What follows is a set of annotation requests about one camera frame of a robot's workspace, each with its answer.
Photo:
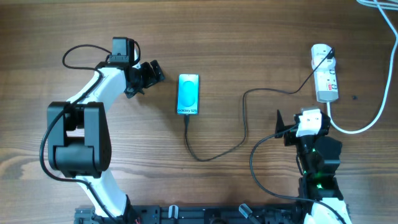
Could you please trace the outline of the blue Galaxy smartphone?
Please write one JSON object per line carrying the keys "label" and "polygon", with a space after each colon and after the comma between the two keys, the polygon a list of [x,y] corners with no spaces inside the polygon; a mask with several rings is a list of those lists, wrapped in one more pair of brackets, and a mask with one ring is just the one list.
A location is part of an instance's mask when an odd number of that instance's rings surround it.
{"label": "blue Galaxy smartphone", "polygon": [[177,114],[198,114],[199,75],[180,74],[178,76]]}

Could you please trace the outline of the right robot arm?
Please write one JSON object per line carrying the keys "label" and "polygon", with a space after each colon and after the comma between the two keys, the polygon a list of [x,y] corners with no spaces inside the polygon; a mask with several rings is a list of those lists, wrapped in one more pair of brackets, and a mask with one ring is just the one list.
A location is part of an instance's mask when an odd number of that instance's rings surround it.
{"label": "right robot arm", "polygon": [[297,211],[300,223],[351,223],[349,210],[335,177],[342,142],[328,136],[330,117],[318,108],[305,108],[286,125],[277,111],[275,133],[285,146],[295,146],[299,178]]}

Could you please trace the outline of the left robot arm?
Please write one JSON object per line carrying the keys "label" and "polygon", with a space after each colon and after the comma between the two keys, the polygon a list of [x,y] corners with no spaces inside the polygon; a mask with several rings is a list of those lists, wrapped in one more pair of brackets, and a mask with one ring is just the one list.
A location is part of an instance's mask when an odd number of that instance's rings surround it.
{"label": "left robot arm", "polygon": [[141,48],[127,37],[112,39],[93,78],[66,101],[47,108],[47,130],[39,149],[42,170],[51,179],[78,184],[94,205],[98,223],[132,223],[137,214],[118,187],[109,165],[112,146],[106,113],[119,95],[132,98],[164,80],[155,60],[141,63]]}

